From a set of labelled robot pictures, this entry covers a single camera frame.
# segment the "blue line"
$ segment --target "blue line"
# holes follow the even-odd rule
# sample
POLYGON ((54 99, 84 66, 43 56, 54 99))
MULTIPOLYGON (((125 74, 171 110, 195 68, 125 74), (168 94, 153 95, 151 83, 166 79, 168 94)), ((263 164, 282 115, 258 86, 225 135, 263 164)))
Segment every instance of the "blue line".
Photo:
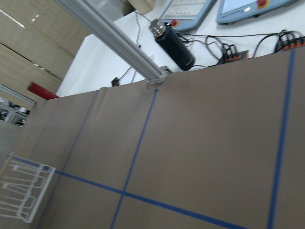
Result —
POLYGON ((292 50, 291 54, 290 54, 288 77, 287 77, 287 84, 286 84, 286 94, 285 94, 284 108, 283 108, 283 114, 282 114, 281 132, 280 132, 275 172, 274 172, 272 197, 271 197, 271 201, 270 201, 269 218, 268 218, 268 224, 267 224, 268 229, 272 229, 274 226, 278 187, 279 187, 279 183, 280 183, 281 167, 282 167, 282 160, 283 160, 283 154, 284 154, 284 148, 285 148, 285 137, 286 137, 286 131, 287 131, 289 102, 290 102, 291 87, 292 87, 292 80, 293 80, 293 74, 294 74, 294 63, 295 63, 295 50, 292 50))
MULTIPOLYGON (((147 114, 147 117, 146 117, 146 120, 145 120, 143 129, 142 129, 142 132, 141 132, 141 135, 140 135, 140 139, 139 139, 137 148, 136 148, 135 153, 134 153, 134 156, 133 156, 132 164, 131 164, 131 166, 130 166, 130 169, 129 169, 129 172, 128 172, 128 175, 127 175, 127 179, 126 179, 126 182, 125 182, 125 185, 124 185, 123 193, 125 193, 125 191, 126 191, 126 189, 127 189, 127 186, 128 186, 129 180, 130 180, 130 176, 131 176, 131 174, 132 174, 132 170, 133 170, 133 167, 134 167, 134 163, 135 163, 135 160, 136 160, 136 158, 137 158, 137 156, 138 156, 139 149, 140 149, 140 146, 141 146, 143 137, 144 137, 144 133, 145 133, 145 130, 146 130, 146 127, 147 127, 149 118, 150 118, 150 116, 151 116, 152 110, 153 110, 153 105, 154 105, 154 102, 155 102, 155 100, 156 100, 157 93, 158 93, 158 89, 155 89, 155 90, 154 90, 154 94, 153 94, 153 98, 152 98, 152 103, 151 103, 151 106, 150 106, 150 108, 149 108, 149 111, 148 111, 148 114, 147 114)), ((123 202, 123 198, 124 198, 124 194, 122 194, 121 197, 120 197, 120 200, 119 200, 118 206, 117 206, 117 208, 116 208, 116 211, 115 211, 115 214, 114 214, 114 217, 113 217, 113 220, 112 220, 110 229, 113 229, 113 227, 114 227, 114 224, 115 224, 116 219, 117 219, 117 217, 118 217, 118 214, 119 214, 119 212, 120 212, 120 208, 121 208, 121 205, 122 205, 122 202, 123 202)))
MULTIPOLYGON (((79 139, 79 137, 80 137, 80 135, 81 135, 81 132, 82 132, 83 127, 84 127, 84 125, 85 125, 85 123, 86 123, 86 121, 87 121, 87 118, 88 118, 88 116, 89 116, 89 113, 90 113, 90 111, 91 111, 91 109, 92 109, 92 107, 93 107, 93 104, 94 104, 94 102, 95 102, 95 99, 96 99, 96 97, 97 97, 98 92, 99 92, 99 91, 96 91, 95 96, 94 96, 94 98, 93 98, 93 100, 92 100, 92 102, 91 102, 91 105, 90 105, 89 109, 88 109, 88 112, 87 112, 87 114, 86 114, 86 116, 85 116, 85 118, 84 118, 84 120, 83 120, 83 122, 82 122, 82 124, 81 124, 81 127, 80 127, 80 129, 79 129, 79 131, 78 131, 78 133, 77 133, 77 136, 76 136, 75 140, 74 140, 73 146, 72 146, 72 148, 71 148, 71 150, 70 150, 70 152, 69 152, 69 154, 68 154, 68 156, 67 156, 67 159, 66 159, 66 161, 65 161, 65 163, 64 163, 64 165, 63 165, 63 167, 62 167, 62 170, 61 170, 62 172, 64 172, 64 170, 65 170, 65 168, 66 168, 66 166, 67 166, 67 164, 68 164, 68 161, 69 161, 69 159, 70 159, 70 157, 71 157, 71 154, 73 153, 73 151, 74 151, 74 149, 75 149, 76 143, 77 143, 77 141, 78 141, 78 139, 79 139)), ((44 208, 44 210, 43 210, 43 213, 42 213, 42 215, 41 215, 41 217, 40 217, 40 219, 39 219, 39 222, 38 222, 38 224, 37 224, 36 229, 40 228, 40 226, 41 226, 41 223, 42 223, 42 221, 43 221, 43 218, 44 218, 44 216, 45 216, 45 214, 46 214, 46 212, 47 212, 47 210, 48 210, 48 208, 49 208, 50 202, 51 202, 51 200, 52 200, 52 198, 53 198, 53 196, 54 196, 55 190, 56 190, 56 188, 57 188, 57 186, 58 186, 60 180, 61 180, 61 174, 59 174, 59 178, 58 178, 58 180, 56 181, 56 184, 55 184, 55 186, 54 186, 54 188, 53 188, 53 190, 52 190, 52 192, 51 192, 51 195, 50 195, 50 197, 49 197, 49 200, 48 200, 48 202, 47 202, 47 204, 46 204, 46 206, 45 206, 45 208, 44 208)))
MULTIPOLYGON (((20 160, 20 161, 25 162, 25 163, 30 164, 30 165, 38 166, 38 164, 36 164, 36 163, 32 163, 32 162, 22 160, 22 159, 19 159, 19 158, 15 158, 15 159, 20 160)), ((84 179, 84 178, 81 178, 81 177, 77 177, 77 176, 74 176, 74 175, 71 175, 71 174, 68 174, 68 173, 64 173, 64 172, 61 172, 61 171, 55 171, 55 173, 57 173, 61 176, 65 176, 65 177, 69 177, 71 179, 78 180, 78 181, 83 182, 83 183, 87 183, 89 185, 93 185, 93 186, 96 186, 96 187, 99 187, 99 188, 103 188, 103 189, 111 191, 111 192, 115 192, 115 193, 118 193, 118 194, 121 194, 121 195, 123 194, 125 196, 130 197, 130 198, 133 198, 133 199, 136 199, 136 200, 139 200, 139 201, 143 201, 143 202, 146 202, 148 204, 158 206, 160 208, 164 208, 164 209, 167 209, 167 210, 170 210, 170 211, 174 211, 174 212, 177 212, 177 213, 180 213, 180 214, 184 214, 184 215, 187 215, 189 217, 199 219, 199 220, 202 220, 202 221, 210 222, 210 223, 213 223, 213 224, 221 226, 221 227, 225 227, 225 228, 228 228, 228 229, 245 229, 244 227, 241 227, 241 226, 237 226, 237 225, 234 225, 234 224, 222 221, 222 220, 214 219, 214 218, 209 217, 209 216, 204 216, 204 215, 201 215, 201 214, 198 214, 198 213, 195 213, 195 212, 192 212, 192 211, 188 211, 188 210, 185 210, 185 209, 182 209, 182 208, 178 208, 178 207, 175 207, 175 206, 172 206, 172 205, 164 204, 164 203, 161 203, 161 202, 158 202, 158 201, 155 201, 155 200, 152 200, 152 199, 148 199, 148 198, 145 198, 145 197, 141 197, 141 196, 138 196, 138 195, 135 195, 135 194, 132 194, 132 193, 123 192, 123 191, 120 191, 116 188, 112 188, 110 186, 102 185, 102 184, 99 184, 99 183, 96 183, 96 182, 93 182, 93 181, 90 181, 90 180, 87 180, 87 179, 84 179)))
POLYGON ((58 104, 59 104, 60 100, 61 100, 61 98, 58 98, 57 103, 56 103, 55 107, 53 108, 53 111, 52 111, 52 113, 51 113, 51 115, 50 115, 50 117, 49 117, 49 119, 48 119, 46 125, 44 126, 44 129, 42 130, 42 132, 41 132, 41 134, 40 134, 40 136, 39 136, 39 138, 38 138, 38 140, 37 140, 37 142, 36 142, 36 144, 35 144, 35 146, 34 146, 32 152, 31 152, 31 154, 30 154, 30 157, 29 157, 30 159, 32 159, 33 154, 34 154, 34 152, 35 152, 36 149, 37 149, 38 143, 40 142, 40 140, 41 140, 41 138, 42 138, 44 132, 46 131, 46 129, 47 129, 47 127, 48 127, 48 125, 49 125, 49 123, 50 123, 50 121, 51 121, 51 119, 52 119, 52 117, 53 117, 53 115, 54 115, 54 113, 55 113, 57 107, 58 107, 58 104))

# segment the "blue control device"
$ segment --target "blue control device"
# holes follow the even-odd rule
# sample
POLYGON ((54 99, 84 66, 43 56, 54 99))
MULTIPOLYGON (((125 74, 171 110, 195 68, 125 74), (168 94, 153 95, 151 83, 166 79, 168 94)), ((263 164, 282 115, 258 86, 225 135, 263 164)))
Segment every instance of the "blue control device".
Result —
POLYGON ((197 29, 216 0, 171 0, 160 16, 175 31, 197 29))
POLYGON ((258 17, 270 10, 298 0, 221 0, 217 23, 232 24, 248 17, 258 17))

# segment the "white wire rack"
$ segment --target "white wire rack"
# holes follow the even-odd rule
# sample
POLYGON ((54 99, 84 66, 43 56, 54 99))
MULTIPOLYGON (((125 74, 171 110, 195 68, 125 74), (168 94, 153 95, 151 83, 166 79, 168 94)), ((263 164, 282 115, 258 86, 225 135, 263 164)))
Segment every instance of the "white wire rack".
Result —
POLYGON ((31 223, 55 170, 10 155, 0 177, 0 216, 31 223))

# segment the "white table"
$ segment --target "white table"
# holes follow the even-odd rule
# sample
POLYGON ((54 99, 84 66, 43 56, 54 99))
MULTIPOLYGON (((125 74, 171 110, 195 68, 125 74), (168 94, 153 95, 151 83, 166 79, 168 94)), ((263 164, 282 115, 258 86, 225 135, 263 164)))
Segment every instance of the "white table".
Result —
MULTIPOLYGON (((158 0, 154 9, 145 16, 150 20, 159 17, 168 2, 169 0, 158 0)), ((288 7, 273 10, 258 18, 245 19, 236 22, 233 25, 218 25, 216 23, 215 19, 218 13, 219 3, 220 1, 215 3, 201 26, 196 31, 192 31, 192 34, 245 35, 280 32, 282 29, 300 31, 305 34, 305 26, 303 25, 305 1, 303 0, 299 0, 299 2, 288 7)), ((115 24, 119 26, 134 42, 136 41, 138 33, 135 15, 136 14, 133 12, 115 22, 115 24)), ((138 18, 141 25, 139 37, 139 44, 142 46, 141 49, 148 56, 151 56, 158 66, 167 65, 173 72, 181 71, 172 59, 155 42, 152 33, 148 30, 149 22, 139 15, 138 18)), ((255 36, 221 38, 221 40, 230 44, 234 43, 237 45, 239 51, 249 50, 249 54, 252 56, 257 43, 262 38, 263 36, 255 36)), ((204 41, 205 38, 196 37, 196 39, 204 41)), ((272 53, 276 41, 277 37, 266 39, 261 44, 256 56, 272 53)), ((198 42, 194 42, 189 49, 196 58, 195 64, 208 66, 217 62, 217 60, 210 55, 207 49, 198 42)), ((120 78, 129 67, 128 63, 108 48, 97 37, 93 34, 89 35, 84 39, 60 88, 58 89, 57 95, 67 96, 98 90, 101 87, 111 87, 111 81, 115 77, 120 78)), ((120 84, 130 83, 133 73, 134 70, 131 69, 125 77, 120 80, 120 84)), ((144 78, 137 73, 134 82, 143 79, 144 78)))

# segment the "device screen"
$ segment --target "device screen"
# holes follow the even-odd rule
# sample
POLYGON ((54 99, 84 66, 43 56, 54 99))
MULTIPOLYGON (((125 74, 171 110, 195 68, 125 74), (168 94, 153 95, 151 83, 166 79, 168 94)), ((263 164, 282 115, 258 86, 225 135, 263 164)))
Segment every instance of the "device screen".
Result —
POLYGON ((195 19, 207 0, 173 0, 163 19, 195 19))
POLYGON ((224 0, 224 6, 221 14, 246 6, 253 2, 256 2, 256 0, 224 0))

